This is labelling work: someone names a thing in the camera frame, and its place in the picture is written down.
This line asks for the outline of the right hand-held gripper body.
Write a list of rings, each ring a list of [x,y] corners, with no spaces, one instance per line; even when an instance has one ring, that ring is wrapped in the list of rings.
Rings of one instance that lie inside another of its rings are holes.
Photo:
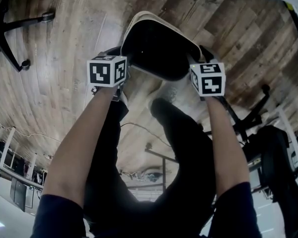
[[[190,65],[191,83],[200,97],[224,96],[224,63],[196,63]]]

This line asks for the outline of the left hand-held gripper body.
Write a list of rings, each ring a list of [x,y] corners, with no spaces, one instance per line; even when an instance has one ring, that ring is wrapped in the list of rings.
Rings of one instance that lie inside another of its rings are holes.
[[[90,99],[101,88],[115,88],[113,101],[119,101],[121,95],[121,85],[127,78],[127,57],[97,55],[87,61],[87,85]]]

